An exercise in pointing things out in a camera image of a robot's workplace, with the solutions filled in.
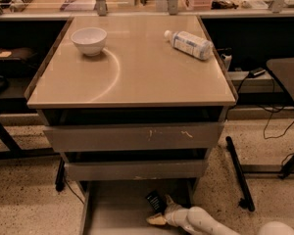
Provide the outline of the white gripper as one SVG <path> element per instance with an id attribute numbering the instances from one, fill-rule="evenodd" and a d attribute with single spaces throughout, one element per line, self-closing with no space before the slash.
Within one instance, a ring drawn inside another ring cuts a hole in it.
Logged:
<path id="1" fill-rule="evenodd" d="M 181 205 L 175 204 L 174 200 L 169 194 L 165 195 L 167 208 L 165 210 L 165 216 L 160 212 L 149 216 L 146 221 L 151 225 L 164 226 L 167 223 L 174 227 L 181 227 L 188 233 L 193 233 L 193 226 L 190 224 L 187 216 L 189 209 L 182 207 Z"/>

